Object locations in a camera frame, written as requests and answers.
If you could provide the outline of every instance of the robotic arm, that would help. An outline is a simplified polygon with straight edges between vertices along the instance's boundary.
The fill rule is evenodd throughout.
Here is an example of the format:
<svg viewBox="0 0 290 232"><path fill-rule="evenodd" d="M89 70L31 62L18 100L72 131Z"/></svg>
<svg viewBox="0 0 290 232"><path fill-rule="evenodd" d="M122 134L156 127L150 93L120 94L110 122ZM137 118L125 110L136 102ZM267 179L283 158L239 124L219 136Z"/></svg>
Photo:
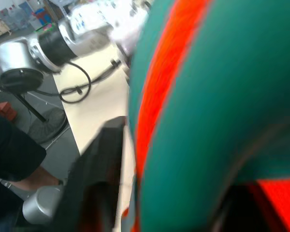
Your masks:
<svg viewBox="0 0 290 232"><path fill-rule="evenodd" d="M110 42L127 64L146 18L147 11L131 0L80 5L50 31L0 44L0 89L18 94L36 90L45 74L59 73L71 59Z"/></svg>

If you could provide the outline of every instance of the gray floor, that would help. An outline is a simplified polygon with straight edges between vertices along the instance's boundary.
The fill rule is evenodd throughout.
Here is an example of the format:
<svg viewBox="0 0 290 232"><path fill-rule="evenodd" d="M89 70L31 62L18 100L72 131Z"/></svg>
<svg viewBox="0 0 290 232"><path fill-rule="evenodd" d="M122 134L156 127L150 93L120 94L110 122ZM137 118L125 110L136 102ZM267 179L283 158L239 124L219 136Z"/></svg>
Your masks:
<svg viewBox="0 0 290 232"><path fill-rule="evenodd" d="M0 43L16 38L18 36L23 36L29 34L33 31L32 28L28 28L17 33L13 33L11 36L5 36L0 38ZM53 76L47 76L44 79L40 90L47 92L57 92L56 85L53 79ZM41 99L46 100L47 102L54 104L60 108L63 108L62 103L58 97L47 97L34 93ZM30 94L25 94L26 100L40 113L43 113L51 108L53 105L46 104L44 101L35 98ZM12 94L0 92L0 102L8 101L11 103L12 107L18 112L17 118L14 124L24 132L28 132L30 123L32 123L36 117L33 114L29 114L27 108L21 104ZM42 145L44 148L47 148L50 143ZM42 166L47 169L52 175L58 178L66 178L68 176L68 171L73 162L79 157L79 152L71 132L71 129L67 129L66 132L53 143L47 149L47 156L42 163ZM3 184L9 186L9 183L2 181ZM21 198L26 199L31 192L26 192L10 186L10 189L13 190Z"/></svg>

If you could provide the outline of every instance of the green fabric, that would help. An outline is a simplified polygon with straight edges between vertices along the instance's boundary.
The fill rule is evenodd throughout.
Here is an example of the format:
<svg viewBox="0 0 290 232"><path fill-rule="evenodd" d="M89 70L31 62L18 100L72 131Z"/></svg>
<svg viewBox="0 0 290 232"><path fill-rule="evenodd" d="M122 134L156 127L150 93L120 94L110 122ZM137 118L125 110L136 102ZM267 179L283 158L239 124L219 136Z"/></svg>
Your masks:
<svg viewBox="0 0 290 232"><path fill-rule="evenodd" d="M173 2L174 0L157 0L155 2L137 45L135 56L132 59L131 65L133 68L130 73L129 123L133 139L135 137L135 126L143 97L142 89L147 76L147 70Z"/></svg>
<svg viewBox="0 0 290 232"><path fill-rule="evenodd" d="M154 3L132 64L133 132L161 14L171 3ZM256 137L288 117L290 1L214 1L156 127L139 195L141 231L203 228L236 179L290 176L287 143L280 150L268 146L254 158L241 156ZM290 142L288 136L277 142ZM270 151L280 158L266 166ZM278 163L285 166L271 169Z"/></svg>

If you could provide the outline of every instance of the person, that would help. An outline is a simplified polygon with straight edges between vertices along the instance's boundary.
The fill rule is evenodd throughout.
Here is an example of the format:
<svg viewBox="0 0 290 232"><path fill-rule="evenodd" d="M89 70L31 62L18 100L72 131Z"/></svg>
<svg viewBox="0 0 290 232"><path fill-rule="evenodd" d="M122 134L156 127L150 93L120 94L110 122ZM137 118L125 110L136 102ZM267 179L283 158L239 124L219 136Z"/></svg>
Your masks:
<svg viewBox="0 0 290 232"><path fill-rule="evenodd" d="M34 191L62 181L41 167L46 150L27 134L0 116L0 179L17 188ZM23 204L10 189L0 183L0 231L11 231Z"/></svg>

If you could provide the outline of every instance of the black object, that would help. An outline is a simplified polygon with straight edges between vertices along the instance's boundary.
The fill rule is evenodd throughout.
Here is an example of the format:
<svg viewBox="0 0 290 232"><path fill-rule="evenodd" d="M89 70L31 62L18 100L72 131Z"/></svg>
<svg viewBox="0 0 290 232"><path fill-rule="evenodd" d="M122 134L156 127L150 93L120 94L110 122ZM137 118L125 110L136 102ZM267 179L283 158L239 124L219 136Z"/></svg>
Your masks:
<svg viewBox="0 0 290 232"><path fill-rule="evenodd" d="M64 110L53 108L41 115L21 95L14 94L14 96L38 118L30 125L28 131L28 135L36 143L43 144L52 140L68 124Z"/></svg>
<svg viewBox="0 0 290 232"><path fill-rule="evenodd" d="M0 76L0 89L14 94L36 90L43 82L43 74L34 69L13 69Z"/></svg>
<svg viewBox="0 0 290 232"><path fill-rule="evenodd" d="M80 66L72 63L72 62L67 62L75 67L77 67L79 70L81 70L87 77L89 83L87 84L83 84L80 86L75 86L75 87L70 87L70 88L65 88L64 90L62 90L60 93L47 93L47 92L43 92L40 90L35 90L35 92L40 93L42 95L46 95L46 96L50 96L50 97L59 97L63 102L67 103L67 104L75 104L75 103L79 103L81 101L83 101L89 94L90 89L91 89L91 85L96 84L98 82L101 82L105 79L107 79L108 77L110 77L110 75L120 66L121 61L120 60L111 60L111 66L108 67L103 73L101 73L97 78L95 78L94 80L91 80L88 73L82 69ZM79 100L76 101L67 101L63 98L63 95L68 95L68 94L72 94L72 93L78 93L78 94L82 94L82 89L88 87L88 90L86 92L86 94Z"/></svg>
<svg viewBox="0 0 290 232"><path fill-rule="evenodd" d="M46 57L57 66L62 66L76 55L64 41L58 25L39 36L39 44Z"/></svg>
<svg viewBox="0 0 290 232"><path fill-rule="evenodd" d="M104 124L74 164L54 219L45 231L112 231L120 185L124 126L124 116Z"/></svg>

